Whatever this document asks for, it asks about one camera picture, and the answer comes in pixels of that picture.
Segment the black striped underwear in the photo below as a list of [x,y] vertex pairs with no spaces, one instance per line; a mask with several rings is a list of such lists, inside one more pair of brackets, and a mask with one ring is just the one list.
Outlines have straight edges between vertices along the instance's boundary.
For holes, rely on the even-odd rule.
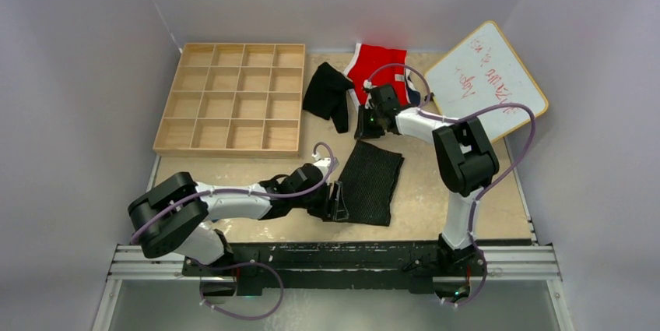
[[405,158],[364,141],[356,142],[339,181],[348,212],[345,222],[387,227],[391,201]]

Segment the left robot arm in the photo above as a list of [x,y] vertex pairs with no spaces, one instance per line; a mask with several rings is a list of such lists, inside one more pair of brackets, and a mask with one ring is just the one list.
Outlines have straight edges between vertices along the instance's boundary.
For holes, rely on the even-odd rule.
[[231,268],[233,251],[224,233],[209,227],[210,221],[272,220],[293,209],[324,222],[348,220],[342,183],[328,182],[332,169],[331,160],[323,158],[242,187],[209,185],[178,172],[129,205],[135,228],[131,242],[149,259],[177,253],[221,276]]

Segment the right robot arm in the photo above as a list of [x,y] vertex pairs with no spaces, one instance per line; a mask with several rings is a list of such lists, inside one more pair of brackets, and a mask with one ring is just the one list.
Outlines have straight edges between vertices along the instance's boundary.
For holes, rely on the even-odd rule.
[[393,86],[366,88],[357,108],[356,139],[376,139],[390,132],[434,146],[439,174],[450,192],[444,228],[438,239],[437,264],[448,274],[464,268],[475,255],[475,219],[479,195],[499,172],[497,155],[477,118],[460,121],[402,105]]

